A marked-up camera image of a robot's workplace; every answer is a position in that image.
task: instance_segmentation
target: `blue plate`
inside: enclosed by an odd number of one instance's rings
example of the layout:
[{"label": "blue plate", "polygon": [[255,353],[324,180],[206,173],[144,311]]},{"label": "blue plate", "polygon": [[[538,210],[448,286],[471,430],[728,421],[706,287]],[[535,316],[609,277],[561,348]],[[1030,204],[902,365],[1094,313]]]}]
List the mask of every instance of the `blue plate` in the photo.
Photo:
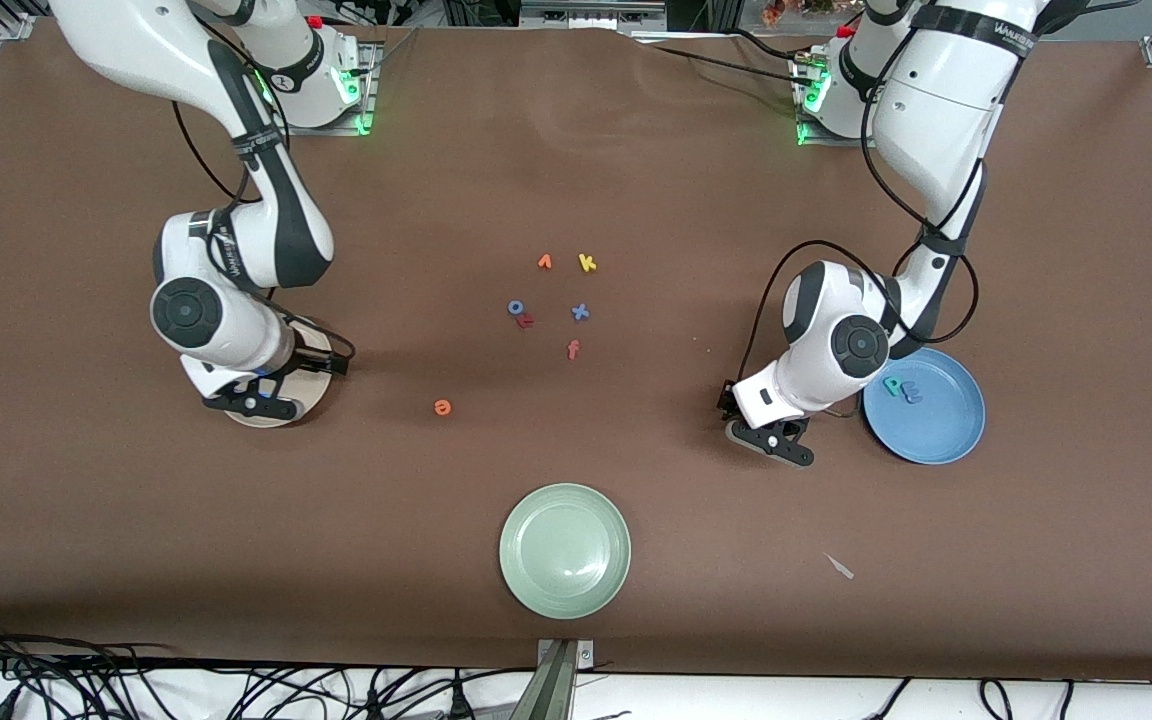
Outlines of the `blue plate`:
[{"label": "blue plate", "polygon": [[865,386],[863,404],[879,441],[924,465],[963,457],[984,434],[984,396],[972,373],[929,347],[882,366]]}]

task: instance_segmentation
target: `white floor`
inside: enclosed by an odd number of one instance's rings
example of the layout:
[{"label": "white floor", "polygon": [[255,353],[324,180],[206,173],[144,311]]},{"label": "white floor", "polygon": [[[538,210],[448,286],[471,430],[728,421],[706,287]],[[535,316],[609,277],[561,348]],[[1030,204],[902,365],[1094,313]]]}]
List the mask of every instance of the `white floor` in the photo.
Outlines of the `white floor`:
[{"label": "white floor", "polygon": [[[301,679],[319,674],[306,670]],[[395,679],[397,670],[381,676]],[[448,670],[429,670],[404,685],[415,689],[433,679],[450,676]],[[467,684],[472,706],[486,710],[517,700],[530,675],[507,674]],[[223,720],[242,695],[241,675],[215,675],[205,670],[152,670],[150,679],[164,703],[179,720]],[[365,697],[371,670],[349,670],[353,698]],[[143,720],[166,720],[162,710],[128,680]],[[748,719],[748,720],[864,720],[877,712],[896,687],[893,679],[735,679],[735,676],[680,675],[582,675],[576,689],[573,720],[598,720],[626,714],[627,720]],[[1064,684],[1059,682],[1006,682],[1015,720],[1055,720]],[[0,702],[14,683],[0,679]],[[346,697],[346,680],[339,675],[324,691]],[[73,691],[56,685],[56,697],[74,711],[79,706]],[[263,696],[243,717],[265,717],[287,697],[289,689]],[[450,694],[444,692],[403,715],[403,720],[446,711]],[[996,702],[1001,712],[1001,703]],[[394,717],[399,707],[385,712]],[[278,712],[279,719],[323,720],[346,715],[346,707],[328,702],[301,702]],[[887,715],[889,720],[990,720],[977,697],[973,680],[915,680]],[[45,720],[41,702],[22,694],[17,720]],[[1152,720],[1152,684],[1078,683],[1068,720]],[[479,714],[479,720],[486,714]]]}]

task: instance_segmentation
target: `green plate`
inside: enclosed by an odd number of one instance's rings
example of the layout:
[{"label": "green plate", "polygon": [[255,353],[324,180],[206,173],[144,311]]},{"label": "green plate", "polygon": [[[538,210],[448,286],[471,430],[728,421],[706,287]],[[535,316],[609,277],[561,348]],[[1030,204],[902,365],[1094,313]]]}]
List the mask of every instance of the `green plate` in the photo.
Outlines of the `green plate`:
[{"label": "green plate", "polygon": [[573,483],[538,488],[509,511],[500,573],[528,609],[555,620],[593,614],[630,573],[630,529],[602,493]]}]

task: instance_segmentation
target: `light green ceramic plate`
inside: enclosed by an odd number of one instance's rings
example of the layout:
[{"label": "light green ceramic plate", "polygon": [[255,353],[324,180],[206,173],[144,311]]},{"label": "light green ceramic plate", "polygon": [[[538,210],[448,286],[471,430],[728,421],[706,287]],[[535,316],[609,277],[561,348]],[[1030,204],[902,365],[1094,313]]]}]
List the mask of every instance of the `light green ceramic plate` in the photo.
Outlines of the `light green ceramic plate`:
[{"label": "light green ceramic plate", "polygon": [[594,488],[538,488],[503,522],[500,573],[528,609],[555,620],[584,617],[612,602],[626,583],[630,529]]}]

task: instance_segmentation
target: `brown tabletop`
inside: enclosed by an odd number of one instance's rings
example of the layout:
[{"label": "brown tabletop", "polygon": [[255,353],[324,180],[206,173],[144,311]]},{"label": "brown tabletop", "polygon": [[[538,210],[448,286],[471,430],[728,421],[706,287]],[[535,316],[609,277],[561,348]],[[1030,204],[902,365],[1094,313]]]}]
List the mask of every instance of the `brown tabletop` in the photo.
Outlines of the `brown tabletop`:
[{"label": "brown tabletop", "polygon": [[[814,420],[809,470],[723,438],[718,387],[785,250],[886,268],[916,229],[858,152],[795,145],[786,92],[612,32],[420,31],[371,136],[293,138],[338,260],[279,297],[359,356],[305,423],[251,430],[147,321],[162,220],[223,204],[169,105],[51,23],[6,46],[0,626],[242,659],[502,666],[593,637],[621,670],[1152,679],[1152,70],[1044,44],[1021,76],[979,313],[943,346],[988,426],[947,467],[861,419]],[[767,319],[756,366],[783,350]],[[513,503],[560,482],[607,493],[634,541],[616,600],[571,623],[497,563]]]}]

